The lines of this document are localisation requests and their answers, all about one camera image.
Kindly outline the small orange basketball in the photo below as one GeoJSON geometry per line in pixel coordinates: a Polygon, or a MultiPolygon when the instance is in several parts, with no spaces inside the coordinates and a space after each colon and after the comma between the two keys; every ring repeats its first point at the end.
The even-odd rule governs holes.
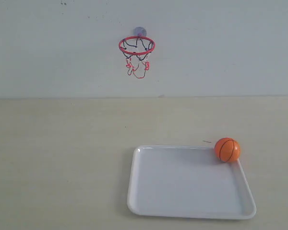
{"type": "Polygon", "coordinates": [[[234,162],[240,157],[240,145],[232,138],[222,138],[215,144],[216,157],[221,162],[234,162]]]}

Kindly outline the red mini basketball hoop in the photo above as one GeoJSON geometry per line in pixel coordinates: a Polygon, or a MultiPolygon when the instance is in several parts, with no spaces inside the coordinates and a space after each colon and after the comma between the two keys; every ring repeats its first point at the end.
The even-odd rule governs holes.
{"type": "Polygon", "coordinates": [[[145,36],[129,36],[120,40],[118,47],[125,58],[127,75],[143,79],[150,69],[148,59],[155,50],[155,41],[145,36]]]}

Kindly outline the white plastic tray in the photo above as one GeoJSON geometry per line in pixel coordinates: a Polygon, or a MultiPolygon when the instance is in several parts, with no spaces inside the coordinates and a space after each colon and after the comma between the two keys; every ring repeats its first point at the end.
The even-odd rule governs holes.
{"type": "Polygon", "coordinates": [[[141,145],[127,194],[140,216],[246,220],[256,204],[240,161],[223,163],[209,147],[141,145]]]}

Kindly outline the clear suction cup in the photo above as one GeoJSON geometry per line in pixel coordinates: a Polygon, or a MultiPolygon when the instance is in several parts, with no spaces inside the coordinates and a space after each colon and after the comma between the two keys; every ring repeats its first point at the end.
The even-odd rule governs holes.
{"type": "Polygon", "coordinates": [[[143,27],[136,27],[133,30],[133,35],[136,37],[146,37],[146,30],[143,27]]]}

